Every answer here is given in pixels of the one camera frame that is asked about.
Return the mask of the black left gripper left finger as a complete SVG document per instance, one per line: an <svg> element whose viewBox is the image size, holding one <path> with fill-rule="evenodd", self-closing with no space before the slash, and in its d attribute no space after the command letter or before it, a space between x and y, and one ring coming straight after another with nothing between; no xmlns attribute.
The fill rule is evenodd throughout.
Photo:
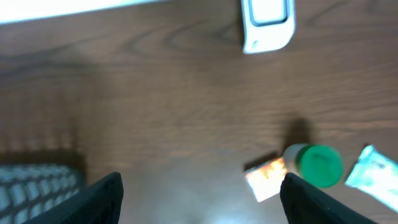
<svg viewBox="0 0 398 224"><path fill-rule="evenodd" d="M112 172L27 224L118 224L124 195L122 177Z"/></svg>

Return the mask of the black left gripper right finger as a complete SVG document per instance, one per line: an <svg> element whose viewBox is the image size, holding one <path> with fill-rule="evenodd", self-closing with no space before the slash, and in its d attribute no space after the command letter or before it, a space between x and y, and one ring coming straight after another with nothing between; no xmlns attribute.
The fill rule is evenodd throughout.
<svg viewBox="0 0 398 224"><path fill-rule="evenodd" d="M289 224L376 224L293 173L280 186L280 200Z"/></svg>

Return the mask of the green lid jar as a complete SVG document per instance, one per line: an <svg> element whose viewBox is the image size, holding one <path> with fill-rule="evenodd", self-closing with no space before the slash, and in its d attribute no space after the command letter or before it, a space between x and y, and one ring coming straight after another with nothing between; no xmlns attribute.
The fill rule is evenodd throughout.
<svg viewBox="0 0 398 224"><path fill-rule="evenodd" d="M330 146L293 144L284 151L282 158L288 172L318 188L332 187L343 176L342 157Z"/></svg>

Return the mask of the small orange snack box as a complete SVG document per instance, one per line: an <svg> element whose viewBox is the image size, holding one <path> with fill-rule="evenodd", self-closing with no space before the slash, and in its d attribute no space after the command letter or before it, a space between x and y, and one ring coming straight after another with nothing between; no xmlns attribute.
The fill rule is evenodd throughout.
<svg viewBox="0 0 398 224"><path fill-rule="evenodd" d="M280 192L286 173L284 160L279 157L249 169L244 175L257 202L262 202Z"/></svg>

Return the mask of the light blue tissue pack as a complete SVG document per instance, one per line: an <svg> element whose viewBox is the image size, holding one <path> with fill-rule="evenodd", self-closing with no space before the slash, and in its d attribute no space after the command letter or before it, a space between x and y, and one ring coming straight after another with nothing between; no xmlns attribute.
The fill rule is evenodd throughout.
<svg viewBox="0 0 398 224"><path fill-rule="evenodd" d="M362 150L345 185L369 194L397 212L397 163L373 145Z"/></svg>

